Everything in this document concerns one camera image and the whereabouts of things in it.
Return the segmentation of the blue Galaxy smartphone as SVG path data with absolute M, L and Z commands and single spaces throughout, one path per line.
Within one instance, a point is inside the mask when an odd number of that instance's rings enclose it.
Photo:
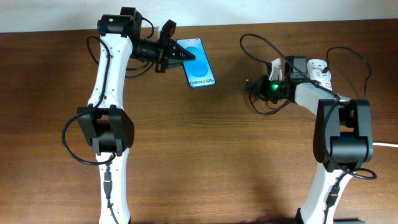
M 203 88 L 215 85 L 216 79 L 201 39 L 179 39 L 177 43 L 195 56 L 195 60 L 182 63 L 189 87 Z

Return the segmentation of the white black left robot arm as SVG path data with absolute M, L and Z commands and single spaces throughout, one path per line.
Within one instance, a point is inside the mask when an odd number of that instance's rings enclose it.
M 85 107 L 77 109 L 77 121 L 92 147 L 101 184 L 100 223 L 130 223 L 126 170 L 134 142 L 134 123 L 125 113 L 123 90 L 130 59 L 149 62 L 157 73 L 181 66 L 195 56 L 172 39 L 176 23 L 167 20 L 154 33 L 155 40 L 140 37 L 142 15 L 123 7 L 118 15 L 105 14 L 97 23 L 100 43 L 98 72 Z

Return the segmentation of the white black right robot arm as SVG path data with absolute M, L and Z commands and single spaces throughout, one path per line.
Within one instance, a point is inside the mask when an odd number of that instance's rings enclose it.
M 267 64 L 267 74 L 246 83 L 249 97 L 266 103 L 295 103 L 316 116 L 313 154 L 317 171 L 295 222 L 333 223 L 348 182 L 364 179 L 362 165 L 373 157 L 371 109 L 367 100 L 334 93 L 328 62 L 288 56 Z

